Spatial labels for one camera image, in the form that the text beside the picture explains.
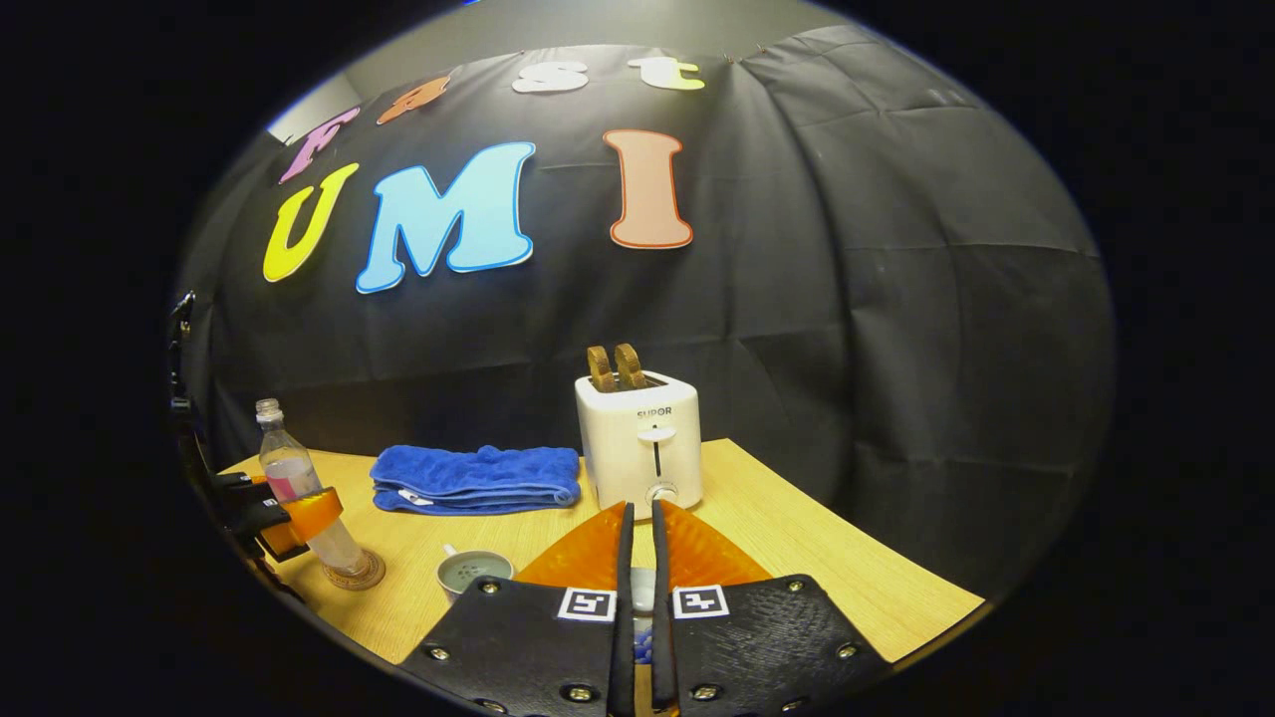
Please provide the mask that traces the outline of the clear plastic water bottle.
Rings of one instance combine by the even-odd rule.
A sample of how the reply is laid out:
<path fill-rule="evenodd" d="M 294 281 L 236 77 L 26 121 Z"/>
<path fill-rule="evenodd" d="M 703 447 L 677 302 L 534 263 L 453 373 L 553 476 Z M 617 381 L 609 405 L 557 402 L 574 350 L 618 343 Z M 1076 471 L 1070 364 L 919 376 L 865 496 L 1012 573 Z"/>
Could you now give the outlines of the clear plastic water bottle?
<path fill-rule="evenodd" d="M 317 477 L 310 452 L 287 431 L 279 402 L 260 399 L 255 411 L 263 431 L 259 462 L 274 496 L 283 501 L 326 489 Z M 340 517 L 309 546 L 319 563 L 329 566 L 351 566 L 362 550 Z"/>

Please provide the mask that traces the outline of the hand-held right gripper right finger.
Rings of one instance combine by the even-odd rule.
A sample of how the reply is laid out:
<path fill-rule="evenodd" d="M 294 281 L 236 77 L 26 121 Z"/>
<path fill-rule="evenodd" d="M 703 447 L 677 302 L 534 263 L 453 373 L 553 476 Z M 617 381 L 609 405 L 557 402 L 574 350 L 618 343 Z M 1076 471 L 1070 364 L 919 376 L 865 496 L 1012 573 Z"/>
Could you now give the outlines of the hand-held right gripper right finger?
<path fill-rule="evenodd" d="M 774 577 L 669 501 L 652 505 L 652 712 L 810 717 L 890 663 L 811 575 Z"/>

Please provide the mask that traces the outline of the black stand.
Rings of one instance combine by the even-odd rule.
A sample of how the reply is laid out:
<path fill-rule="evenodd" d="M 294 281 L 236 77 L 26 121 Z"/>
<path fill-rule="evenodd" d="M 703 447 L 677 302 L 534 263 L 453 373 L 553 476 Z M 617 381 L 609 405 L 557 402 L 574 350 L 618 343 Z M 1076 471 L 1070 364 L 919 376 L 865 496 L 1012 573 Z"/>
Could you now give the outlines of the black stand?
<path fill-rule="evenodd" d="M 191 318 L 198 301 L 194 290 L 187 290 L 176 304 L 168 316 L 167 330 L 167 370 L 170 375 L 170 408 L 177 418 L 193 421 L 198 416 L 187 384 L 185 381 L 184 358 L 187 339 L 191 336 Z"/>

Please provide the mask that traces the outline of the white blue-patterned teacup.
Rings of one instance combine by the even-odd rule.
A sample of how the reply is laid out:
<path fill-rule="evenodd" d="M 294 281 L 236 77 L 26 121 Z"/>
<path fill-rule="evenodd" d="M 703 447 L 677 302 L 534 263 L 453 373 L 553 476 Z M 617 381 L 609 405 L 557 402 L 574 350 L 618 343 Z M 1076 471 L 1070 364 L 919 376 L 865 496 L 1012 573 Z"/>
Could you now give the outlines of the white blue-patterned teacup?
<path fill-rule="evenodd" d="M 507 558 L 486 550 L 458 550 L 451 543 L 442 545 L 442 560 L 433 569 L 433 577 L 446 593 L 449 602 L 464 595 L 478 578 L 511 580 L 516 568 Z"/>

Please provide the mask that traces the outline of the folded blue towel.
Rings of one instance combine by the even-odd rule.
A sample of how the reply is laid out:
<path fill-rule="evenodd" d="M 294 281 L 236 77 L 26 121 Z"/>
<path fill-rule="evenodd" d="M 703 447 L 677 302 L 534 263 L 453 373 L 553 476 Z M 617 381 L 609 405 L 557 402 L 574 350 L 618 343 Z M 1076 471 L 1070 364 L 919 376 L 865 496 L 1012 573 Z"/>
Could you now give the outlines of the folded blue towel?
<path fill-rule="evenodd" d="M 578 452 L 537 447 L 476 452 L 395 445 L 370 471 L 374 505 L 422 515 L 505 515 L 580 500 Z"/>

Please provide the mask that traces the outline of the round brown coaster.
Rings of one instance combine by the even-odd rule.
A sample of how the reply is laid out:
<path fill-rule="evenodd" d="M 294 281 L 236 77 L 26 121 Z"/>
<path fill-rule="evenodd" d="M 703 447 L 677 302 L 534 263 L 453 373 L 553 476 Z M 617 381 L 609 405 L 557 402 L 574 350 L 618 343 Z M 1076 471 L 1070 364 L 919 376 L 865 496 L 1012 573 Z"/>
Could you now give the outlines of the round brown coaster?
<path fill-rule="evenodd" d="M 329 566 L 323 563 L 323 575 L 338 589 L 351 592 L 363 592 L 374 589 L 385 577 L 386 566 L 377 554 L 368 549 L 360 550 L 360 558 L 351 563 L 351 566 Z"/>

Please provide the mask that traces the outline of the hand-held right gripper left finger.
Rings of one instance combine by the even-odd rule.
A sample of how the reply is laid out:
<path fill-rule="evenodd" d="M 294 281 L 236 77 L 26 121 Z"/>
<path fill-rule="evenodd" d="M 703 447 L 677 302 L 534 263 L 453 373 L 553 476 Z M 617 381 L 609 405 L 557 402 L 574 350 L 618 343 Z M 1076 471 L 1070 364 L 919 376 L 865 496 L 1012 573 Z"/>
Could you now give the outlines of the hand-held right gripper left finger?
<path fill-rule="evenodd" d="M 495 717 L 638 717 L 634 512 L 601 510 L 510 580 L 473 578 L 402 670 Z"/>

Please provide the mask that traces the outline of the white toaster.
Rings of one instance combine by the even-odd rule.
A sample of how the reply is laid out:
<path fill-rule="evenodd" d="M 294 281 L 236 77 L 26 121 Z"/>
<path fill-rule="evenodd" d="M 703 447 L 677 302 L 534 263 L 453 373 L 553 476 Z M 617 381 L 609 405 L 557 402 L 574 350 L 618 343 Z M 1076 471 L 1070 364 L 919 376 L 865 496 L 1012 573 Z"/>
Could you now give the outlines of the white toaster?
<path fill-rule="evenodd" d="M 602 509 L 634 508 L 635 521 L 652 518 L 654 501 L 683 509 L 704 498 L 697 389 L 646 371 L 638 390 L 602 393 L 589 378 L 574 384 L 586 476 Z"/>

